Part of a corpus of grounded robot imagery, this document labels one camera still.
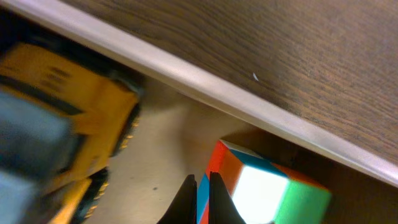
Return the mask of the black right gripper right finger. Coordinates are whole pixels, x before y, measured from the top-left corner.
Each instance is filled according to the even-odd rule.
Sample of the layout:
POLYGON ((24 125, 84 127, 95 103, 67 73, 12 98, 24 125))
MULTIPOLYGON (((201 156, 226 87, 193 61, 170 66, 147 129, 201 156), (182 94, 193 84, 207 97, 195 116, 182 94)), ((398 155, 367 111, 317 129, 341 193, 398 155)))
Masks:
POLYGON ((239 215, 221 175, 210 172, 209 224, 246 224, 239 215))

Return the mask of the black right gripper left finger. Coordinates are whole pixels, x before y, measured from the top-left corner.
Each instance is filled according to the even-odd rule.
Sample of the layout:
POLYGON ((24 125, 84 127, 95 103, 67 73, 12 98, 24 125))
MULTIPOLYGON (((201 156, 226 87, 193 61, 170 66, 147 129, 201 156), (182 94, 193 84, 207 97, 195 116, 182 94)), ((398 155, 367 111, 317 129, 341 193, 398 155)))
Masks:
POLYGON ((157 223, 197 223, 197 182, 193 174, 186 176, 167 211, 157 223))

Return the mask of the colourful puzzle cube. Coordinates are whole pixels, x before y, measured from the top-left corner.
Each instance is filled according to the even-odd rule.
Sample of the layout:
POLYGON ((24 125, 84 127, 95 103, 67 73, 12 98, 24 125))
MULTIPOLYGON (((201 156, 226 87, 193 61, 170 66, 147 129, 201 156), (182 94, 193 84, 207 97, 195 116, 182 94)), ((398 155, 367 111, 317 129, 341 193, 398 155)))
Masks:
POLYGON ((211 172, 221 175, 246 223, 321 223, 331 199, 308 176, 219 140, 198 188, 197 223, 208 223, 211 172))

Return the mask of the yellow grey toy truck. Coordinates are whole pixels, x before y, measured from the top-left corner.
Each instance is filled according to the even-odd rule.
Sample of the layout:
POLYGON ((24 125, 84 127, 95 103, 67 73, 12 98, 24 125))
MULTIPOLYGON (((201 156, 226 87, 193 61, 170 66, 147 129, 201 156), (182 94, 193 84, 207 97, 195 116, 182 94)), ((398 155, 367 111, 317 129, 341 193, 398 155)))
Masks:
POLYGON ((137 126, 141 75, 57 36, 1 38, 1 222, 83 223, 137 126))

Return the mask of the pink cardboard box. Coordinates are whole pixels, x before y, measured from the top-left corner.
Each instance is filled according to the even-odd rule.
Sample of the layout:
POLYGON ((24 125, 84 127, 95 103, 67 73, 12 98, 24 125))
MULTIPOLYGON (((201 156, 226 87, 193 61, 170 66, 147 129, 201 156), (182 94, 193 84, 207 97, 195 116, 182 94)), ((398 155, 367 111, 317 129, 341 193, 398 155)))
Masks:
POLYGON ((331 223, 397 221, 397 2, 2 1, 221 111, 385 183, 331 223))

